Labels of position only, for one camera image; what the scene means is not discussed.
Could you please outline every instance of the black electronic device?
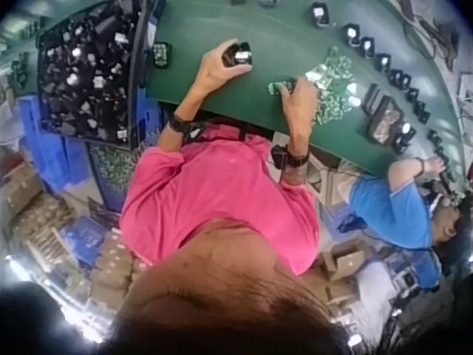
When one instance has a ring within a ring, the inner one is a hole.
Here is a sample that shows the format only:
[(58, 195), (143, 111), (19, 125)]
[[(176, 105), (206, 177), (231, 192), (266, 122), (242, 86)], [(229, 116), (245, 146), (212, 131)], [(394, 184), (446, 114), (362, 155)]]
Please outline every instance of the black electronic device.
[(394, 87), (400, 87), (402, 75), (402, 70), (391, 69), (391, 71), (389, 72), (389, 83)]
[(421, 116), (422, 112), (426, 109), (426, 104), (422, 101), (416, 101), (414, 104), (414, 113), (417, 116)]
[(272, 9), (276, 7), (279, 0), (259, 0), (259, 5), (265, 9)]
[(399, 89), (401, 89), (402, 91), (407, 91), (411, 86), (411, 80), (411, 75), (403, 73), (399, 81)]
[(427, 122), (429, 122), (429, 119), (430, 119), (430, 112), (423, 111), (419, 115), (419, 122), (421, 122), (422, 124), (426, 124)]
[(315, 27), (325, 27), (330, 24), (328, 6), (324, 2), (314, 2), (310, 7), (310, 11)]
[(394, 150), (394, 153), (397, 155), (404, 154), (409, 146), (410, 144), (404, 139), (401, 133), (398, 133), (391, 143), (392, 150)]
[(253, 55), (248, 42), (232, 44), (222, 55), (223, 65), (235, 67), (240, 64), (253, 63)]
[(361, 39), (361, 51), (365, 58), (375, 57), (375, 39), (373, 37), (363, 37)]
[(386, 53), (377, 54), (375, 68), (379, 72), (389, 72), (391, 69), (391, 55)]
[(360, 47), (361, 46), (361, 41), (360, 41), (360, 25), (359, 24), (347, 24), (344, 27), (344, 32), (345, 32), (345, 37), (347, 39), (347, 43), (351, 47)]
[(409, 90), (407, 90), (406, 94), (406, 99), (410, 103), (415, 103), (419, 97), (419, 89), (416, 89), (414, 87), (410, 87)]

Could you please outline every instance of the cardboard box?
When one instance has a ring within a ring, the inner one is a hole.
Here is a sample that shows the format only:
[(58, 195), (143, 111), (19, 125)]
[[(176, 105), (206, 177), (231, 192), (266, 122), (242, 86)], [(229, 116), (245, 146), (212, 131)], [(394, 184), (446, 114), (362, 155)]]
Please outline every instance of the cardboard box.
[(136, 258), (135, 261), (133, 261), (133, 270), (136, 272), (143, 272), (148, 270), (148, 268), (148, 264), (141, 259)]
[(129, 278), (126, 275), (114, 272), (113, 270), (94, 269), (90, 274), (93, 283), (99, 282), (111, 288), (128, 288)]
[(322, 253), (322, 257), (328, 280), (336, 281), (356, 273), (371, 253), (366, 243), (350, 240), (334, 246), (330, 252)]
[(126, 260), (117, 260), (103, 255), (95, 261), (95, 267), (99, 270), (112, 270), (117, 274), (130, 275), (132, 273), (132, 264)]
[(110, 309), (118, 310), (123, 304), (126, 292), (126, 289), (110, 288), (103, 283), (93, 282), (90, 297), (96, 302), (105, 303)]
[(327, 284), (328, 305), (335, 303), (352, 303), (358, 297), (358, 286), (352, 280), (337, 280)]

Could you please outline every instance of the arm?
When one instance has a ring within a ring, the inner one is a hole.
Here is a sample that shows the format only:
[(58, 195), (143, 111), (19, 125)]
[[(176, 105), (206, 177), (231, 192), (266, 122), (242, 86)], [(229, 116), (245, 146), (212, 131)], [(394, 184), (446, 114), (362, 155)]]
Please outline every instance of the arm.
[[(306, 78), (297, 80), (292, 95), (284, 86), (279, 87), (282, 108), (289, 126), (287, 150), (295, 157), (305, 157), (309, 152), (309, 139), (312, 133), (312, 120), (317, 111), (317, 92)], [(307, 180), (307, 164), (298, 168), (285, 166), (281, 182), (291, 186), (304, 185)]]
[[(251, 65), (236, 65), (232, 68), (227, 68), (223, 65), (223, 53), (236, 42), (236, 38), (225, 41), (203, 56), (192, 88), (174, 112), (178, 118), (189, 122), (194, 120), (202, 102), (208, 95), (222, 87), (232, 78), (243, 75), (251, 70)], [(157, 146), (164, 152), (177, 152), (182, 145), (182, 133), (175, 132), (169, 125), (163, 130), (157, 142)]]
[[(197, 111), (204, 97), (202, 97), (194, 87), (192, 87), (187, 93), (181, 105), (178, 106), (174, 114), (183, 121), (194, 120)], [(157, 146), (161, 148), (163, 152), (178, 152), (183, 145), (183, 134), (175, 132), (168, 124), (163, 129), (160, 137), (157, 141)]]
[(396, 161), (389, 167), (389, 187), (391, 192), (395, 192), (423, 172), (440, 174), (443, 170), (445, 170), (445, 164), (438, 157), (427, 160), (405, 159)]

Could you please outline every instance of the stack of cardboard boxes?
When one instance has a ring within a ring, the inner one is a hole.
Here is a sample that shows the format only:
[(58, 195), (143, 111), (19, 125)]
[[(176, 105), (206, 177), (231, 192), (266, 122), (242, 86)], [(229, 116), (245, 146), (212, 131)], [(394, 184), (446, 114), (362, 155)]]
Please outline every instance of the stack of cardboard boxes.
[(91, 298), (118, 310), (128, 292), (133, 272), (133, 256), (117, 232), (107, 232), (100, 256), (90, 274)]
[(334, 317), (341, 317), (359, 299), (354, 275), (369, 258), (370, 249), (360, 240), (338, 244), (322, 253), (317, 264), (304, 274), (304, 281)]

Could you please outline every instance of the blue plastic crate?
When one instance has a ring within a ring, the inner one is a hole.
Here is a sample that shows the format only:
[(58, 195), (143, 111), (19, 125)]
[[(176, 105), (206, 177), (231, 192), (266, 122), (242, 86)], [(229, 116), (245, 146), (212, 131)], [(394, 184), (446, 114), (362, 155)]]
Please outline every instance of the blue plastic crate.
[(69, 168), (70, 183), (76, 185), (89, 176), (85, 143), (74, 138), (63, 138)]
[(69, 167), (64, 153), (62, 138), (42, 132), (38, 97), (28, 95), (18, 100), (18, 108), (24, 127), (28, 148), (40, 177), (55, 192), (61, 192), (70, 182)]
[(79, 217), (74, 224), (59, 231), (61, 238), (66, 242), (77, 260), (93, 266), (100, 252), (106, 228), (88, 217)]

